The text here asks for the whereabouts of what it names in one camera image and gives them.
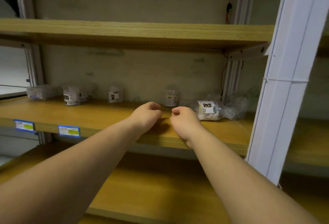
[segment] product label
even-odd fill
[[[18,119],[14,119],[14,122],[16,124],[17,130],[23,130],[23,131],[33,132],[33,133],[35,132],[33,122],[22,121],[22,120],[18,120]]]
[[[64,95],[64,101],[66,105],[77,105],[77,96],[76,94],[66,94]]]
[[[177,106],[178,97],[175,95],[166,95],[166,106]]]
[[[201,113],[215,113],[213,101],[198,101]]]
[[[29,90],[28,96],[31,99],[42,99],[42,89],[41,88],[32,88]]]
[[[81,101],[87,101],[88,100],[88,93],[87,92],[81,92],[80,93]]]
[[[119,102],[119,92],[115,91],[115,92],[109,92],[108,93],[109,96],[109,103],[117,103]]]
[[[58,130],[59,130],[60,136],[81,137],[80,127],[59,125]]]

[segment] person's left hand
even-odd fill
[[[132,121],[142,135],[149,131],[160,117],[162,117],[161,105],[149,102],[138,107],[128,119]]]

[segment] white cable tie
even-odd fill
[[[291,80],[291,79],[283,79],[283,78],[270,78],[270,77],[264,77],[263,79],[267,81],[284,81],[284,82],[291,82],[291,83],[308,83],[308,80]]]

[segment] price tag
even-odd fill
[[[76,138],[81,137],[80,136],[80,127],[59,125],[58,130],[59,130],[60,136],[68,136],[68,137],[76,137]]]
[[[14,119],[14,122],[16,124],[17,130],[22,130],[22,131],[27,131],[27,132],[32,132],[32,133],[35,132],[34,122],[23,121],[23,120],[18,120],[18,119]]]

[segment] hand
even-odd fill
[[[170,121],[177,134],[186,141],[190,148],[193,148],[192,138],[204,130],[195,112],[187,107],[174,108]]]
[[[161,116],[161,105],[149,102],[138,107],[128,119],[133,122],[133,125],[142,135],[149,131]]]

